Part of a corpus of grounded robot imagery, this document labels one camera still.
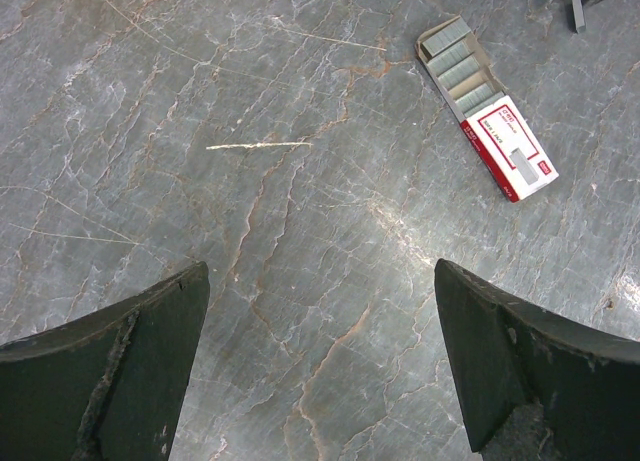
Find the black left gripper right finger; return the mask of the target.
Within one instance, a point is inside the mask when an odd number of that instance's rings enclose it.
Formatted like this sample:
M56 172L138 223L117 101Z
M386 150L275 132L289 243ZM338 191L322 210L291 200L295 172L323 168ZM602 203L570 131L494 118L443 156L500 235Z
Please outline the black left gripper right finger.
M639 457L639 344L577 323L440 259L444 343L470 448L565 460Z

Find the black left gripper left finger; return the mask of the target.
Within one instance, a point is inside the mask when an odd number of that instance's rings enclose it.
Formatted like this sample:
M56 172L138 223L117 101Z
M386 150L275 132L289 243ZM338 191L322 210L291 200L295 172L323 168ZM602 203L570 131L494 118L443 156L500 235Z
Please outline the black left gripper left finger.
M2 345L2 459L168 459L208 302L208 266L197 262Z

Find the silver staple strip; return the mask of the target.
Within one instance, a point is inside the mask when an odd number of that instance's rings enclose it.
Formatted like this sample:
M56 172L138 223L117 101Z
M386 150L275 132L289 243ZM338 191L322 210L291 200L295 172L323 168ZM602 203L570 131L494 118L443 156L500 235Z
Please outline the silver staple strip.
M575 32L583 33L586 30L586 21L582 0L571 0L571 10Z

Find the red white staple box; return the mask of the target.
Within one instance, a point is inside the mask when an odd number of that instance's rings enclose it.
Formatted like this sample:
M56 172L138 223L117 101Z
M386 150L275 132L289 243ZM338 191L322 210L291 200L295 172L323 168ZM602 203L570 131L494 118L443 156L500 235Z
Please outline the red white staple box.
M463 18L422 33L416 52L509 201L519 202L559 177Z

